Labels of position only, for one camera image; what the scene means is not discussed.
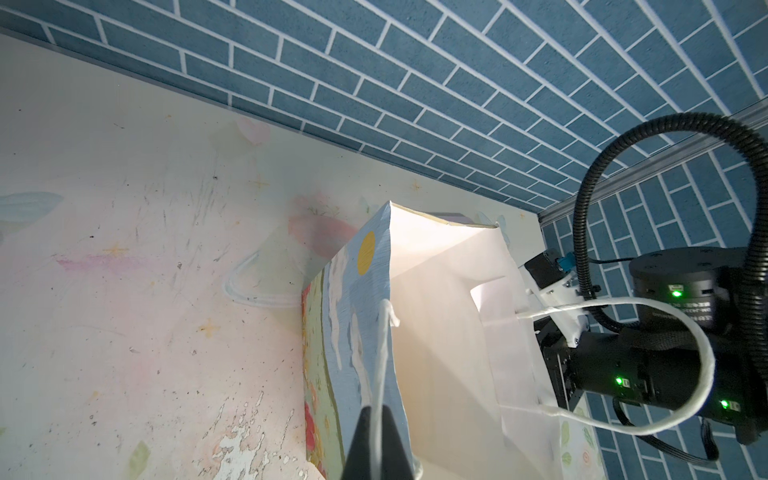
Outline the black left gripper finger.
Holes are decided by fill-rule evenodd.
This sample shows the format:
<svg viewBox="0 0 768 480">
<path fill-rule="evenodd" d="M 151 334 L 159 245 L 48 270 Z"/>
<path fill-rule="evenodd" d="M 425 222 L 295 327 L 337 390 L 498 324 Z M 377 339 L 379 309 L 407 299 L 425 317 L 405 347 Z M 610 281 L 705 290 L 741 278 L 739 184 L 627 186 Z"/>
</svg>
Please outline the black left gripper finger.
<svg viewBox="0 0 768 480">
<path fill-rule="evenodd" d="M 361 410 L 341 479 L 414 479 L 388 406 L 376 411 L 366 406 Z"/>
</svg>

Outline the white paper gift bag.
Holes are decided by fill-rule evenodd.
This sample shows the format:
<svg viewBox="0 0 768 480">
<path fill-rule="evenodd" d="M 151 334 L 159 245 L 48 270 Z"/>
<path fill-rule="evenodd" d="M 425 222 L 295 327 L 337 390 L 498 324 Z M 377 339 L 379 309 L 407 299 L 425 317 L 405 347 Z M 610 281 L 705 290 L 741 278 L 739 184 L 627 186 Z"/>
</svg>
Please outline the white paper gift bag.
<svg viewBox="0 0 768 480">
<path fill-rule="evenodd" d="M 602 422 L 555 412 L 544 303 L 496 226 L 387 203 L 356 233 L 294 217 L 227 279 L 301 311 L 306 456 L 341 479 L 361 410 L 390 408 L 414 479 L 601 479 Z"/>
</svg>

